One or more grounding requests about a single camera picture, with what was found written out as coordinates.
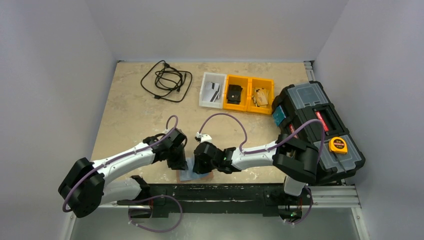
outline tabletop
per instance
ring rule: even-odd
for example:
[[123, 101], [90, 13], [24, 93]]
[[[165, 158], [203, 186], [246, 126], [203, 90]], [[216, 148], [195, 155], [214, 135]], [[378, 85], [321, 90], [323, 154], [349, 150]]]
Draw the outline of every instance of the tabletop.
[[[204, 72], [232, 74], [274, 80], [274, 93], [296, 83], [307, 82], [303, 63], [251, 63], [251, 62], [168, 62], [179, 71], [189, 71], [193, 80], [185, 99], [180, 103], [155, 99], [140, 86], [141, 78], [153, 67], [154, 62], [119, 62], [107, 97], [100, 128], [98, 130], [91, 160], [104, 159], [128, 150], [144, 138], [165, 130], [171, 115], [179, 118], [178, 128], [187, 136], [186, 157], [192, 157], [199, 144], [194, 137], [202, 123], [215, 113], [228, 113], [244, 125], [248, 140], [244, 148], [261, 146], [277, 139], [280, 133], [270, 115], [227, 111], [199, 106], [199, 91]], [[161, 94], [155, 88], [155, 74], [148, 75], [143, 85], [151, 92]], [[188, 87], [180, 93], [172, 92], [170, 99], [179, 100]], [[218, 115], [206, 124], [203, 134], [212, 137], [212, 143], [220, 149], [238, 147], [244, 134], [238, 123], [227, 116]], [[178, 171], [168, 168], [166, 161], [135, 169], [119, 179], [132, 175], [142, 176], [147, 183], [176, 183]], [[274, 166], [252, 167], [241, 172], [225, 174], [213, 171], [213, 178], [192, 180], [188, 183], [282, 183], [286, 175]]]

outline power cord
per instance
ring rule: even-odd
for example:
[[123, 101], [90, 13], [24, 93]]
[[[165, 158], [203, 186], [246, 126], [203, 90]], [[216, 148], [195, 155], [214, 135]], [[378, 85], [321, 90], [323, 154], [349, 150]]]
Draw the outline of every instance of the power cord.
[[[144, 79], [152, 72], [152, 70], [154, 68], [156, 68], [157, 65], [159, 65], [160, 63], [163, 63], [163, 68], [159, 71], [155, 71], [154, 74], [156, 75], [156, 79], [154, 80], [154, 85], [156, 86], [156, 88], [160, 89], [160, 90], [164, 90], [164, 91], [168, 91], [167, 93], [165, 93], [164, 95], [159, 95], [156, 94], [150, 90], [148, 90], [144, 85], [143, 85], [143, 81]], [[179, 78], [178, 81], [174, 81], [172, 79], [166, 78], [164, 77], [164, 75], [175, 75]], [[172, 100], [169, 98], [165, 98], [166, 96], [168, 96], [169, 94], [171, 94], [172, 92], [176, 91], [177, 93], [179, 93], [181, 91], [181, 88], [183, 87], [183, 85], [186, 83], [186, 78], [187, 75], [190, 75], [190, 83], [188, 84], [187, 90], [185, 90], [184, 95], [182, 96], [182, 98], [180, 100]], [[172, 83], [174, 86], [170, 87], [165, 85], [165, 82], [168, 83]], [[140, 85], [141, 87], [146, 90], [148, 93], [152, 94], [154, 96], [155, 99], [163, 99], [169, 102], [173, 102], [173, 103], [180, 103], [184, 100], [184, 98], [187, 95], [187, 92], [189, 91], [190, 86], [192, 85], [192, 81], [193, 81], [193, 75], [191, 72], [189, 71], [181, 71], [181, 70], [177, 70], [174, 67], [171, 67], [165, 60], [160, 60], [158, 61], [144, 76], [143, 78], [140, 80]]]

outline black toolbox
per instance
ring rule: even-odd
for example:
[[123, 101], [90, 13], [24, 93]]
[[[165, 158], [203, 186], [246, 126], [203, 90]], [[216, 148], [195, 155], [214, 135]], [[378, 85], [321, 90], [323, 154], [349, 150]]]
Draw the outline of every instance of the black toolbox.
[[[352, 177], [365, 164], [364, 155], [352, 140], [321, 83], [310, 81], [285, 87], [272, 102], [272, 116], [281, 132], [288, 135], [311, 119], [318, 119], [324, 124], [324, 147], [316, 173], [317, 185]], [[295, 137], [319, 148], [321, 125], [312, 123]], [[347, 154], [329, 151], [328, 143], [334, 137], [345, 140]]]

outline gray wall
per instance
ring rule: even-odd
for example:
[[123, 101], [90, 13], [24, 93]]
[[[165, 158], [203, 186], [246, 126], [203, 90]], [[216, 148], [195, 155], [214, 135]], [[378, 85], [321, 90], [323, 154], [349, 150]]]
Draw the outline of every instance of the gray wall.
[[348, 0], [86, 0], [118, 60], [305, 61]]
[[424, 239], [424, 1], [350, 0], [315, 64], [367, 162], [373, 240]]
[[0, 239], [56, 240], [116, 62], [84, 0], [2, 0], [0, 22]]

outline yellow bin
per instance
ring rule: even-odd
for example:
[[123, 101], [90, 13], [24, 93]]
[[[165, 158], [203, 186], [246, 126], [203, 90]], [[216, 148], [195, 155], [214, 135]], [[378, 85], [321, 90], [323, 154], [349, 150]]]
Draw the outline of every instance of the yellow bin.
[[[249, 113], [257, 113], [257, 114], [267, 114], [270, 115], [273, 113], [272, 104], [274, 101], [274, 80], [252, 77], [250, 79], [250, 98], [247, 101], [247, 111]], [[255, 88], [263, 88], [268, 90], [268, 105], [265, 107], [255, 106], [253, 102], [252, 95], [254, 93]]]
[[[242, 87], [240, 104], [227, 103], [227, 93], [229, 85], [239, 85]], [[223, 99], [224, 103], [222, 104], [222, 108], [226, 110], [246, 112], [248, 110], [249, 100], [252, 98], [251, 90], [252, 88], [249, 77], [230, 74], [227, 75]]]

